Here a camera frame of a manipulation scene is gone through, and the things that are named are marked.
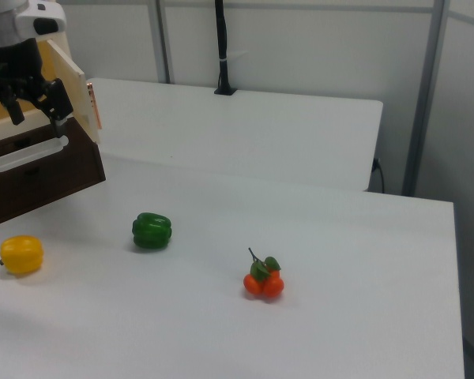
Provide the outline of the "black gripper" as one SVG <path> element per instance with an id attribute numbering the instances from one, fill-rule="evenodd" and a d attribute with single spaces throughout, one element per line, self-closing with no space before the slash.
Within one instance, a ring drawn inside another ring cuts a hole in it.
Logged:
<path id="1" fill-rule="evenodd" d="M 17 126 L 24 114 L 17 98 L 32 101 L 49 119 L 56 137 L 66 134 L 67 117 L 72 103 L 61 79 L 44 79 L 42 58 L 34 38 L 8 47 L 0 47 L 0 104 Z"/>

